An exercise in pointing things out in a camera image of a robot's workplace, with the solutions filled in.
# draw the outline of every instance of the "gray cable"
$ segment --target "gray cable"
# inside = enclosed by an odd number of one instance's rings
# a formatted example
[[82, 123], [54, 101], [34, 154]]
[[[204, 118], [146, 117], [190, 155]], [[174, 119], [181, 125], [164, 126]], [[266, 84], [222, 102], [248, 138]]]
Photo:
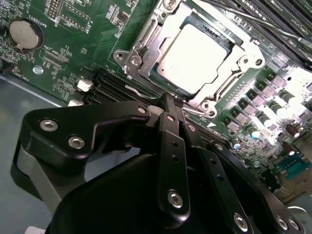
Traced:
[[266, 22], [266, 21], [263, 20], [263, 19], [259, 19], [259, 18], [257, 18], [257, 17], [254, 17], [254, 16], [252, 16], [252, 15], [249, 15], [249, 14], [246, 14], [246, 13], [244, 13], [244, 12], [238, 11], [238, 10], [236, 10], [236, 9], [233, 9], [233, 8], [228, 7], [228, 6], [226, 6], [226, 5], [223, 5], [223, 4], [221, 4], [221, 3], [215, 2], [215, 1], [213, 1], [213, 0], [201, 0], [201, 1], [202, 1], [202, 2], [206, 2], [206, 3], [209, 3], [210, 5], [213, 5], [213, 6], [215, 6], [215, 7], [222, 8], [222, 9], [224, 9], [224, 10], [226, 10], [226, 11], [229, 11], [229, 12], [232, 12], [232, 13], [234, 13], [234, 14], [243, 16], [243, 17], [248, 18], [248, 19], [250, 19], [250, 20], [252, 20], [252, 21], [255, 21], [255, 22], [257, 22], [257, 23], [259, 23], [259, 24], [261, 24], [261, 25], [263, 25], [263, 26], [265, 26], [265, 27], [267, 27], [267, 28], [270, 28], [270, 29], [272, 29], [272, 30], [274, 30], [274, 31], [276, 31], [276, 32], [278, 32], [278, 33], [280, 33], [280, 34], [283, 34], [283, 35], [285, 35], [285, 36], [287, 36], [287, 37], [289, 37], [289, 38], [293, 38], [293, 39], [297, 40], [299, 43], [301, 43], [301, 44], [303, 44], [303, 45], [309, 47], [310, 49], [312, 49], [312, 42], [311, 42], [311, 41], [309, 41], [309, 40], [307, 40], [307, 39], [304, 39], [304, 38], [302, 38], [302, 37], [300, 37], [300, 36], [298, 36], [298, 35], [295, 35], [295, 34], [286, 32], [286, 31], [284, 31], [284, 30], [282, 30], [282, 29], [279, 29], [279, 28], [277, 28], [276, 26], [274, 26], [273, 24], [270, 24], [269, 22]]

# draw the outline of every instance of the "white connector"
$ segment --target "white connector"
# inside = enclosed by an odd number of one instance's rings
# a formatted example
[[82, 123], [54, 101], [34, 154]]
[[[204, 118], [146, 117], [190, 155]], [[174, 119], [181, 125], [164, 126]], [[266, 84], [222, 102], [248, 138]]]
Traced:
[[93, 82], [89, 80], [79, 80], [77, 88], [84, 91], [88, 92], [92, 88]]

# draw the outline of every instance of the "screw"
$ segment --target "screw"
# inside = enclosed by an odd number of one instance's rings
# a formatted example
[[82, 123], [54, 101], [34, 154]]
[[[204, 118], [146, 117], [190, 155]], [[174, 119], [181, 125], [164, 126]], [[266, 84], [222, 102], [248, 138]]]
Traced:
[[221, 145], [216, 144], [215, 146], [216, 146], [216, 148], [217, 148], [218, 150], [223, 150], [223, 148], [222, 148], [222, 146], [221, 146]]
[[131, 60], [131, 63], [134, 65], [134, 66], [138, 66], [138, 61], [134, 58]]
[[174, 121], [174, 120], [175, 120], [175, 118], [173, 118], [173, 117], [170, 116], [170, 115], [167, 115], [167, 118], [168, 118], [169, 120], [171, 120], [171, 121]]
[[288, 230], [287, 223], [280, 216], [276, 216], [276, 221], [282, 229]]
[[72, 136], [68, 139], [68, 144], [70, 147], [73, 147], [74, 149], [82, 149], [85, 146], [85, 142], [81, 137], [78, 136]]
[[33, 67], [33, 72], [36, 74], [36, 75], [41, 75], [43, 73], [43, 68], [40, 67], [39, 65], [35, 65]]
[[295, 221], [293, 221], [291, 218], [288, 218], [288, 221], [289, 221], [290, 224], [293, 226], [293, 228], [295, 228], [297, 231], [300, 230], [298, 224], [297, 224]]
[[195, 127], [193, 127], [192, 125], [189, 125], [188, 127], [192, 132], [195, 132]]
[[234, 218], [234, 222], [240, 228], [240, 230], [242, 230], [243, 232], [248, 231], [247, 222], [246, 220], [244, 220], [244, 218], [240, 214], [235, 213], [233, 218]]
[[119, 61], [121, 61], [121, 60], [123, 59], [123, 55], [122, 55], [122, 54], [117, 54], [116, 57], [117, 57], [117, 59], [118, 59]]
[[176, 6], [176, 0], [165, 0], [164, 1], [164, 7], [168, 11], [172, 11]]
[[146, 110], [142, 107], [138, 107], [137, 110], [140, 111], [142, 114], [146, 113]]
[[182, 197], [175, 191], [168, 192], [168, 201], [176, 208], [181, 208], [183, 206]]
[[42, 130], [45, 130], [47, 132], [54, 132], [56, 129], [59, 128], [58, 123], [50, 119], [44, 119], [40, 122], [39, 125]]

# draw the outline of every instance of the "capacitor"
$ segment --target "capacitor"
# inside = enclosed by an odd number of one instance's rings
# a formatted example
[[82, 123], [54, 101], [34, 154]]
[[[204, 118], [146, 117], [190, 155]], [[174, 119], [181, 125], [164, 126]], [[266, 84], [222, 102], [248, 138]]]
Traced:
[[250, 134], [250, 136], [253, 138], [253, 139], [257, 139], [260, 137], [261, 133], [253, 126], [249, 127], [247, 129], [247, 132]]
[[273, 110], [273, 112], [280, 118], [286, 116], [286, 110], [279, 104], [274, 104], [273, 106], [271, 106], [271, 110]]
[[241, 146], [237, 138], [232, 139], [232, 145], [235, 150], [240, 150]]
[[299, 104], [298, 99], [294, 95], [292, 95], [291, 93], [289, 93], [287, 91], [283, 92], [283, 94], [281, 95], [281, 98], [285, 102], [287, 102], [290, 106]]
[[261, 163], [259, 161], [256, 161], [256, 162], [253, 163], [253, 167], [254, 168], [259, 168], [259, 167], [261, 167]]
[[267, 115], [260, 116], [259, 120], [266, 128], [270, 128], [273, 125], [273, 121]]
[[296, 130], [297, 130], [299, 133], [301, 133], [301, 132], [303, 132], [304, 127], [303, 127], [302, 125], [298, 125], [298, 126], [296, 127]]
[[297, 138], [297, 137], [299, 137], [300, 136], [300, 133], [292, 126], [292, 125], [287, 125], [286, 126], [286, 131], [290, 134], [290, 135], [292, 135], [292, 137], [294, 137], [294, 138]]
[[284, 142], [282, 144], [282, 147], [283, 149], [286, 151], [286, 153], [289, 155], [289, 156], [292, 156], [295, 154], [295, 151], [293, 150], [293, 148], [286, 142]]

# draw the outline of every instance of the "motherboard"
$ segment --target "motherboard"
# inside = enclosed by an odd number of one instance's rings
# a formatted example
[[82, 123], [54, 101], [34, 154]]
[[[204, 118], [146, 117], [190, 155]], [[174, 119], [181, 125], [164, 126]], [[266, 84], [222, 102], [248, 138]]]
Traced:
[[[216, 2], [312, 39], [310, 0]], [[0, 0], [2, 73], [69, 105], [170, 93], [282, 201], [312, 173], [311, 54], [200, 0]]]

